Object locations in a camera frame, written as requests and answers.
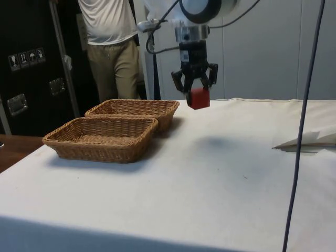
wooden floor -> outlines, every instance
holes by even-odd
[[[42,146],[42,138],[0,135],[0,173]]]

brown wicker basket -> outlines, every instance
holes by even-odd
[[[130,163],[145,152],[157,127],[154,118],[77,118],[43,143],[64,159]]]
[[[85,116],[149,117],[159,121],[159,132],[169,129],[178,101],[162,100],[108,100],[86,112]]]

wire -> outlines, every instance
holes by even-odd
[[[153,38],[154,32],[160,27],[160,25],[165,21],[165,18],[168,16],[168,14],[172,11],[172,9],[176,6],[176,4],[179,3],[179,1],[181,0],[176,0],[173,5],[167,10],[167,12],[162,16],[162,18],[159,20],[159,22],[157,23],[157,25],[155,26],[155,28],[152,30],[152,32],[150,33],[150,35],[148,36],[147,42],[146,42],[146,50],[147,52],[149,52],[150,54],[160,54],[163,53],[164,51],[171,51],[171,50],[176,50],[179,49],[178,46],[176,47],[172,47],[172,48],[166,48],[160,51],[153,51],[149,48],[149,42],[151,41],[151,39]]]
[[[293,212],[293,206],[294,206],[294,200],[295,200],[295,193],[296,188],[298,184],[298,177],[299,177],[299,166],[300,166],[300,154],[301,154],[301,145],[302,145],[302,135],[303,135],[303,127],[305,125],[305,118],[306,118],[306,111],[307,111],[307,102],[308,102],[308,96],[309,96],[309,90],[310,90],[310,84],[311,84],[311,77],[314,70],[314,64],[315,64],[315,58],[316,58],[316,51],[317,51],[317,45],[319,41],[319,35],[320,35],[320,28],[321,28],[321,22],[324,12],[324,5],[326,3],[326,0],[321,0],[321,7],[320,7],[320,13],[318,17],[318,22],[316,25],[315,35],[314,35],[314,43],[313,43],[313,50],[312,55],[310,59],[310,65],[309,65],[309,72],[308,72],[308,78],[306,83],[306,90],[305,90],[305,96],[303,97],[303,105],[302,105],[302,113],[301,113],[301,120],[300,120],[300,128],[299,128],[299,135],[298,135],[298,147],[296,151],[296,160],[295,160],[295,172],[294,172],[294,181],[293,181],[293,187],[290,197],[290,203],[289,203],[289,209],[288,209],[288,216],[287,216],[287,223],[286,223],[286,230],[285,230],[285,237],[284,237],[284,243],[282,252],[287,251],[287,243],[288,243],[288,235],[289,235],[289,227]]]
[[[240,20],[242,17],[244,17],[247,13],[250,12],[250,10],[252,10],[254,7],[256,7],[256,5],[260,2],[260,0],[256,0],[256,2],[249,8],[247,9],[247,11],[245,11],[244,13],[242,13],[239,17],[237,17],[235,20],[225,24],[225,25],[219,25],[219,26],[209,26],[210,29],[218,29],[218,28],[224,28],[226,26],[229,26],[235,22],[237,22],[238,20]]]

white tablecloth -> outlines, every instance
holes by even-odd
[[[182,101],[134,164],[43,146],[0,174],[0,251],[281,251],[295,155],[271,148],[301,104]],[[335,105],[311,102],[307,127],[335,123]],[[335,251],[335,233],[336,154],[303,155],[288,251]]]

white t-shirt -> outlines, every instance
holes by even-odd
[[[138,33],[128,0],[78,0],[88,44],[113,45]]]

